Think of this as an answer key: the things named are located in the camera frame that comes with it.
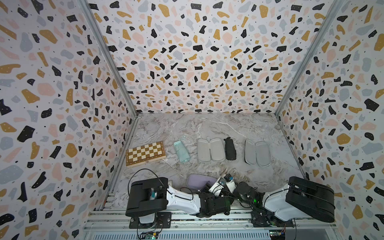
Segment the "lilac zippered umbrella sleeve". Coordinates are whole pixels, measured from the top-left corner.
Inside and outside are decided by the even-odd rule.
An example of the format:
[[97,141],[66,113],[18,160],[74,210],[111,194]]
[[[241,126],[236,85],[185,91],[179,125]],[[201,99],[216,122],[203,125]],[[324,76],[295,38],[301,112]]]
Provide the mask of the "lilac zippered umbrella sleeve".
[[208,190],[216,183],[217,179],[210,176],[191,174],[187,179],[187,187],[191,190]]

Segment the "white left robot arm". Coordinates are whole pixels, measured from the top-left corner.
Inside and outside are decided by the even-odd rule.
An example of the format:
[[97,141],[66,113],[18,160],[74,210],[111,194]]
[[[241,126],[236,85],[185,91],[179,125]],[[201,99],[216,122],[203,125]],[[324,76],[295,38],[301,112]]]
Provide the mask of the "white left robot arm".
[[154,178],[131,184],[126,216],[138,218],[140,223],[155,221],[158,212],[183,211],[198,218],[216,214],[228,215],[231,210],[229,197],[217,197],[211,192],[185,193],[168,184],[168,179]]

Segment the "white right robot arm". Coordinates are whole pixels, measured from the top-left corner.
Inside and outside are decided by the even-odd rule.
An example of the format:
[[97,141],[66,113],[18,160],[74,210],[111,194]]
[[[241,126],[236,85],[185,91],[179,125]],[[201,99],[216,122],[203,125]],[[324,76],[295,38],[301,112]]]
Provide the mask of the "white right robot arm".
[[226,183],[226,194],[247,204],[254,227],[293,226],[296,219],[335,221],[335,192],[322,184],[290,177],[281,189],[261,193],[246,182]]

